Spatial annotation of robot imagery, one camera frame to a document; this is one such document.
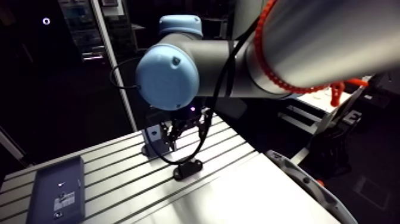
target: cable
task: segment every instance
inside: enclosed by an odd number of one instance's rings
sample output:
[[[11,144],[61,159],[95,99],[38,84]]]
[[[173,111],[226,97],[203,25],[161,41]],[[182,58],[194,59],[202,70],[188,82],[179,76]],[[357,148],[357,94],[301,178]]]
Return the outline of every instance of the cable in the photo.
[[[156,153],[156,155],[160,159],[162,159],[164,162],[166,162],[168,164],[171,164],[171,165],[181,165],[181,164],[187,163],[188,161],[191,161],[191,159],[193,159],[197,155],[197,153],[199,153],[201,147],[203,146],[205,138],[207,137],[208,130],[210,129],[211,121],[213,119],[213,114],[215,112],[215,105],[217,104],[217,100],[218,100],[218,94],[220,92],[224,77],[225,77],[225,75],[226,75],[226,73],[228,71],[229,65],[232,62],[234,62],[236,54],[238,54],[239,50],[243,47],[243,45],[245,44],[247,39],[250,37],[250,35],[253,33],[253,31],[257,27],[258,18],[259,17],[257,17],[255,19],[255,21],[250,25],[250,27],[242,35],[241,39],[239,40],[239,42],[237,43],[237,45],[235,46],[233,51],[230,53],[228,59],[226,60],[224,66],[221,69],[221,72],[220,72],[220,74],[218,76],[218,79],[217,79],[217,83],[215,84],[215,89],[214,89],[214,94],[212,95],[212,101],[211,101],[210,109],[206,112],[206,113],[208,113],[208,116],[206,116],[206,118],[204,119],[204,124],[205,124],[204,133],[200,136],[199,145],[197,146],[196,150],[191,155],[187,156],[184,159],[177,160],[177,161],[171,161],[171,160],[165,158],[161,153],[159,153],[155,149],[155,147],[153,146],[152,142],[150,141],[148,130],[145,129],[145,135],[146,135],[146,138],[149,140],[150,147],[153,149],[153,151]]]
[[[116,83],[114,82],[114,79],[113,79],[114,72],[115,72],[115,70],[116,70],[117,68],[123,66],[124,64],[126,64],[126,63],[128,63],[128,62],[130,62],[130,61],[136,60],[136,59],[138,59],[138,58],[141,58],[141,57],[129,58],[128,60],[125,60],[125,61],[123,61],[123,62],[117,64],[116,66],[114,66],[114,67],[111,69],[111,71],[110,71],[110,82],[111,82],[111,84],[112,84],[113,86],[115,86],[116,88],[119,88],[119,89],[135,89],[135,88],[138,87],[137,85],[133,85],[133,86],[118,86],[118,84],[116,84]]]

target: light blue joint cap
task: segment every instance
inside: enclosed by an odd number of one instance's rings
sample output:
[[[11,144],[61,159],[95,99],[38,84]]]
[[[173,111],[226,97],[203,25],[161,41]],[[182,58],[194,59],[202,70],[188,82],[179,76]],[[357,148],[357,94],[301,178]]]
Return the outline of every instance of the light blue joint cap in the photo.
[[[187,106],[199,90],[199,73],[184,51],[166,43],[154,45],[136,68],[141,96],[162,110]]]
[[[193,33],[203,37],[201,19],[196,15],[165,15],[160,19],[159,34]]]

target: aluminum extrusion table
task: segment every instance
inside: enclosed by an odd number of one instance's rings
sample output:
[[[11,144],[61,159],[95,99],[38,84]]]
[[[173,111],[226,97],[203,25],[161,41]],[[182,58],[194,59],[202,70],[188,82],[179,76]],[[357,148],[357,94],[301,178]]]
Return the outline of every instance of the aluminum extrusion table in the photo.
[[[198,144],[185,131],[173,160]],[[201,172],[177,182],[174,166],[142,155],[135,132],[5,177],[0,222],[25,223],[36,171],[80,155],[85,162],[84,224],[103,223],[339,223],[265,155],[256,152],[219,117],[196,156]]]

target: metal bracket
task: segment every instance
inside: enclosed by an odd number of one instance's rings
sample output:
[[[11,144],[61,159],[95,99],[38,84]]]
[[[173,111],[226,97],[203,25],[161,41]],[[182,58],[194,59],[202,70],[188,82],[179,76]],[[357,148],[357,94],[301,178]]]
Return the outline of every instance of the metal bracket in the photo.
[[[157,155],[154,150],[157,150],[160,154],[167,154],[170,152],[170,144],[167,141],[167,127],[161,127],[160,125],[154,125],[147,128],[149,133],[149,139],[147,138],[145,131],[142,130],[142,135],[145,140],[145,145],[142,148],[142,154],[148,158],[156,158]]]

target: light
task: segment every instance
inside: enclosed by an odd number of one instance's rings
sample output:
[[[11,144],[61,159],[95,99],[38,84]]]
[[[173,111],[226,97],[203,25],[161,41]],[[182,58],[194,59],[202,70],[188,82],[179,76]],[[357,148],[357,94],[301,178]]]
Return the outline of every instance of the light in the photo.
[[[45,17],[45,18],[43,18],[42,23],[47,26],[50,24],[50,19]]]

